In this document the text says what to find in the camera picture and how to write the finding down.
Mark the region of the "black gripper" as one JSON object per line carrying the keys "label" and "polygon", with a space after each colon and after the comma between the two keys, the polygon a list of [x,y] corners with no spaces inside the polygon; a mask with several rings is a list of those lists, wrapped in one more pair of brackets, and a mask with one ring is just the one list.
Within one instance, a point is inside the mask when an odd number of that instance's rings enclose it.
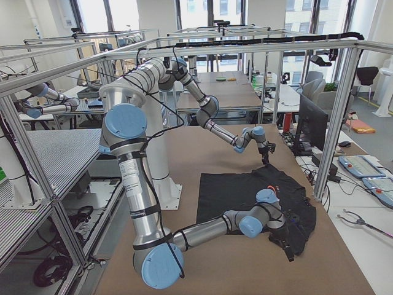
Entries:
{"label": "black gripper", "polygon": [[299,222],[299,215],[286,213],[282,214],[278,221],[268,223],[269,240],[284,249],[289,262],[294,261],[293,251],[300,250]]}
{"label": "black gripper", "polygon": [[268,163],[269,153],[274,153],[276,149],[275,143],[270,143],[269,141],[264,141],[262,143],[257,143],[258,151],[262,155],[262,163],[266,165]]}

